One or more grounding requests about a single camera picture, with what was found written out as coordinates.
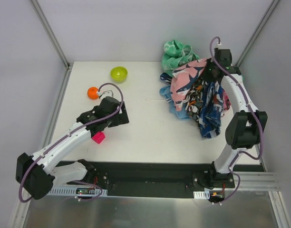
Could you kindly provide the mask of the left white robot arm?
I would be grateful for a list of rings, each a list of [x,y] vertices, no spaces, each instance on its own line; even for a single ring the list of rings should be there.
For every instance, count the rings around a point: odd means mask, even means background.
[[[82,113],[74,124],[43,149],[27,155],[21,154],[17,159],[16,181],[19,190],[26,190],[33,199],[46,196],[53,187],[68,182],[92,184],[95,168],[86,160],[59,166],[73,149],[89,139],[95,139],[105,128],[129,123],[124,101],[107,96],[99,105]]]

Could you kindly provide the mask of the right aluminium frame post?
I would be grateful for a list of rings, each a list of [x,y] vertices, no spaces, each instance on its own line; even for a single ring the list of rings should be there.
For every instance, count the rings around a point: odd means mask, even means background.
[[[267,7],[267,9],[265,11],[265,13],[261,17],[261,19],[260,19],[258,25],[256,26],[254,32],[252,33],[251,37],[249,38],[247,44],[245,45],[242,53],[238,57],[238,60],[235,62],[236,66],[240,67],[240,65],[242,64],[242,62],[246,58],[247,54],[249,53],[249,51],[253,47],[255,41],[257,40],[257,38],[260,36],[261,32],[263,31],[264,27],[266,26],[267,22],[271,18],[272,14],[276,10],[276,8],[278,7],[280,2],[281,2],[281,0],[271,0],[269,6]]]

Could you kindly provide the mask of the aluminium front rail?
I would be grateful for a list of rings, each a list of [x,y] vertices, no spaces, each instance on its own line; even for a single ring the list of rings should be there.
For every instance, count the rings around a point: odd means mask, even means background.
[[[277,187],[277,181],[272,173],[267,172],[231,172],[234,178],[235,187],[243,186],[244,188],[254,189],[273,189]],[[84,184],[83,182],[68,182],[66,184]],[[94,185],[95,188],[101,188],[96,183],[87,184]]]

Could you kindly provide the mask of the pink navy patterned cloth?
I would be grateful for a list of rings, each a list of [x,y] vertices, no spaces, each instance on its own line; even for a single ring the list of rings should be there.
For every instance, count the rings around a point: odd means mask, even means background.
[[[206,65],[207,59],[199,59],[180,66],[173,71],[170,92],[176,111],[182,110],[187,93],[202,74]]]

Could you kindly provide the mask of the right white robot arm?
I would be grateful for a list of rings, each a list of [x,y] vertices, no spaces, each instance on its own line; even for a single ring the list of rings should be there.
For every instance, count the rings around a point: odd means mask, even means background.
[[[204,71],[204,78],[209,82],[219,83],[226,92],[233,118],[225,131],[226,145],[223,151],[208,171],[200,175],[197,183],[207,189],[223,186],[232,188],[231,171],[241,155],[247,153],[247,149],[262,143],[268,116],[265,111],[259,111],[251,101],[239,68],[232,66],[231,51],[217,47],[211,53],[214,57]]]

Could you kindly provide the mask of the left aluminium frame post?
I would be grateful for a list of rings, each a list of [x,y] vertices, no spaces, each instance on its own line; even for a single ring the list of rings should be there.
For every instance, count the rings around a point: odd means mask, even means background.
[[[38,0],[29,0],[31,6],[33,7],[42,27],[44,28],[44,31],[47,35],[47,37],[49,38],[54,50],[56,51],[58,57],[60,58],[61,62],[63,63],[64,67],[66,69],[70,69],[71,68],[71,63],[68,61],[64,51],[62,50],[62,47],[57,39],[57,37],[55,36],[55,33],[53,32],[49,21],[41,7],[41,5],[39,4]]]

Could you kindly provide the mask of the orange toy fruit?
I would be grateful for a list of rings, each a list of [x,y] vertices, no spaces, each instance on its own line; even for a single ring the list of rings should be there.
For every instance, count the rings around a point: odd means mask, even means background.
[[[98,99],[99,98],[98,88],[97,87],[90,87],[87,91],[87,96],[92,100]]]

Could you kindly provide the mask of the aluminium frame post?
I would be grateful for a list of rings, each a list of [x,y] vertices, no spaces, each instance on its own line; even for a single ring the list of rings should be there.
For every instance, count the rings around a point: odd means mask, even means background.
[[[260,19],[258,25],[256,26],[254,32],[252,33],[251,37],[249,38],[247,44],[245,45],[242,53],[238,57],[238,60],[235,62],[236,66],[240,67],[240,65],[242,64],[242,62],[246,58],[247,54],[249,53],[249,51],[253,47],[255,41],[257,40],[257,38],[260,36],[261,32],[263,31],[264,27],[266,26],[267,22],[271,18],[272,14],[276,10],[276,8],[278,7],[280,2],[281,2],[281,0],[271,0],[269,6],[267,7],[267,9],[265,11],[265,13],[261,17],[261,19]]]
[[[55,36],[55,33],[53,32],[49,21],[41,7],[41,5],[39,4],[38,0],[29,0],[31,6],[33,7],[42,27],[44,28],[44,31],[47,35],[47,37],[49,38],[54,50],[56,51],[58,57],[60,58],[61,62],[63,63],[64,67],[66,69],[70,69],[71,68],[71,63],[68,61],[64,51],[62,50],[62,47],[57,39],[57,37]]]

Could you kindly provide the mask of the light blue cloth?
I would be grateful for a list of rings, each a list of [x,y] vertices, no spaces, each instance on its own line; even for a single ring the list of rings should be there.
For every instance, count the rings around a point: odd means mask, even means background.
[[[163,97],[162,100],[146,99],[149,102],[164,102],[169,104],[169,112],[177,116],[179,120],[188,120],[189,116],[184,108],[181,111],[175,109],[174,101],[171,98],[171,86],[167,85],[160,89],[159,94]]]

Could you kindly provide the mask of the lime green plastic bowl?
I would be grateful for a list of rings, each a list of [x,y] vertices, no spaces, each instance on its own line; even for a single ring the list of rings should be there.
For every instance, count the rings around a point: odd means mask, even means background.
[[[114,82],[122,83],[126,80],[128,71],[125,67],[117,66],[110,71],[110,76]]]

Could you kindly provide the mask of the blue white red patterned cloth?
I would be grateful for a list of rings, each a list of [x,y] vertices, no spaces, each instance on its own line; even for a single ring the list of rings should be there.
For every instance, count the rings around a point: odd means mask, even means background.
[[[186,106],[187,99],[185,97],[183,104],[185,110]],[[221,85],[218,82],[208,83],[207,95],[204,98],[199,124],[197,124],[203,138],[212,139],[221,133],[221,118],[224,116],[224,112]]]

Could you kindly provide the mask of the green white patterned cloth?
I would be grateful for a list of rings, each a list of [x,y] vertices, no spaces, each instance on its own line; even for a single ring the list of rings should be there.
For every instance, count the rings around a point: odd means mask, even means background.
[[[173,77],[173,71],[178,67],[200,59],[194,53],[191,45],[185,45],[175,39],[165,42],[163,50],[164,54],[161,60],[162,70],[170,77]]]

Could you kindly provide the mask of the magenta white patterned cloth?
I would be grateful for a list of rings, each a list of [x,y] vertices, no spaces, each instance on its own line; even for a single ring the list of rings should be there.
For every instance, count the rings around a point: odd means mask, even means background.
[[[231,107],[231,103],[230,103],[229,97],[227,93],[225,92],[225,90],[223,90],[223,111],[229,110],[230,107]]]

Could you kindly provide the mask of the pink toy cube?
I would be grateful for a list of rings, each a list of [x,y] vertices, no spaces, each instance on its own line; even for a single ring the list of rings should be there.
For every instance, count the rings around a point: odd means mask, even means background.
[[[92,140],[97,144],[101,144],[105,139],[105,134],[103,132],[98,132],[94,136],[92,136]]]

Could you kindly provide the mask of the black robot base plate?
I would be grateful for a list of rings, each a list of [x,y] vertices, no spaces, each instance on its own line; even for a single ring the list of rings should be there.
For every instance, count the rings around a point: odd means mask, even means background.
[[[233,175],[217,174],[210,164],[91,162],[82,178],[108,196],[191,199],[206,188],[233,189]]]

